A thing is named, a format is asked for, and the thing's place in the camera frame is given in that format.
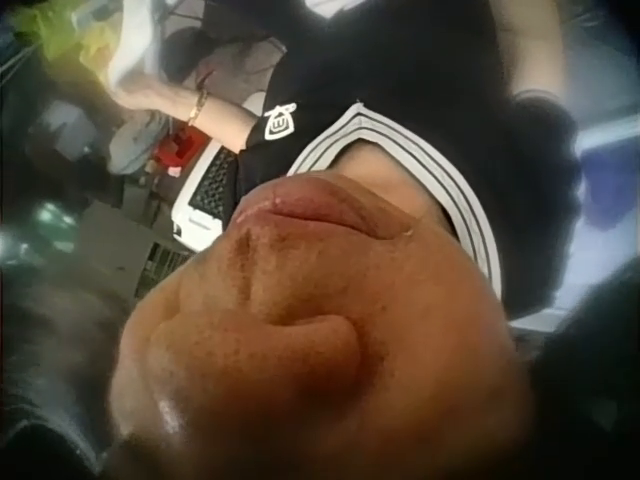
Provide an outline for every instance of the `gold bracelet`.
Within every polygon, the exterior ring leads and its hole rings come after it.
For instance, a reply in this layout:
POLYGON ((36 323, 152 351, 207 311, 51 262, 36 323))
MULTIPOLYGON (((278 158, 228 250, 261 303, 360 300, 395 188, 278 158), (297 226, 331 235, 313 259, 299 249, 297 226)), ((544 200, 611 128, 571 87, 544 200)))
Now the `gold bracelet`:
POLYGON ((198 100, 196 101, 196 104, 193 107, 193 110, 191 110, 191 113, 189 114, 189 120, 187 120, 187 126, 191 127, 193 126, 194 123, 196 123, 196 120, 200 116, 200 112, 202 112, 202 109, 204 108, 204 104, 207 103, 208 97, 209 97, 209 92, 207 92, 206 90, 200 90, 200 93, 198 94, 198 100))

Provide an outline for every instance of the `black shirt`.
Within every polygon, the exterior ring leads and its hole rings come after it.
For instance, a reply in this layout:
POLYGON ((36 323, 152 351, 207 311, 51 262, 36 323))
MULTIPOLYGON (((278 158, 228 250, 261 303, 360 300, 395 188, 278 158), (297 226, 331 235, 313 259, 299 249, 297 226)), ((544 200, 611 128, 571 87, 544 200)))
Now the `black shirt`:
POLYGON ((229 169, 224 223, 256 186, 366 139, 439 201, 511 318, 539 310, 578 212, 574 124, 546 96, 507 95, 488 4, 401 5, 342 12, 280 61, 229 169))

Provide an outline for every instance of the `lips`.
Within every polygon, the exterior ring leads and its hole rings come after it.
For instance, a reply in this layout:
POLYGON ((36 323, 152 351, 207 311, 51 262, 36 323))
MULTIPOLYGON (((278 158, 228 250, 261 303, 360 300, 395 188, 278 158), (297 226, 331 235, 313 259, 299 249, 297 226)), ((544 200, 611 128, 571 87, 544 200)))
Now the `lips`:
POLYGON ((282 178, 261 185, 241 202, 231 225, 250 222, 258 214, 322 222, 377 238, 372 213, 344 188, 313 175, 282 178))

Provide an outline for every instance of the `white fabric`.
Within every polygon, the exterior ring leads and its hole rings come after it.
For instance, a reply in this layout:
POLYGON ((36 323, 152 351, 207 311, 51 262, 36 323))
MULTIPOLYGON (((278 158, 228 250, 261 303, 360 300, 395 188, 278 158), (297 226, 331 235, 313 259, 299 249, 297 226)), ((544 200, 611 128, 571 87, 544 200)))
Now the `white fabric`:
POLYGON ((498 246, 480 201, 451 162, 401 125, 356 103, 304 149, 288 175, 326 170, 344 147, 360 139, 384 148, 436 198, 449 214, 461 246, 500 297, 498 246))
POLYGON ((331 18, 341 10, 349 10, 366 1, 367 0, 304 0, 304 3, 318 15, 331 18))

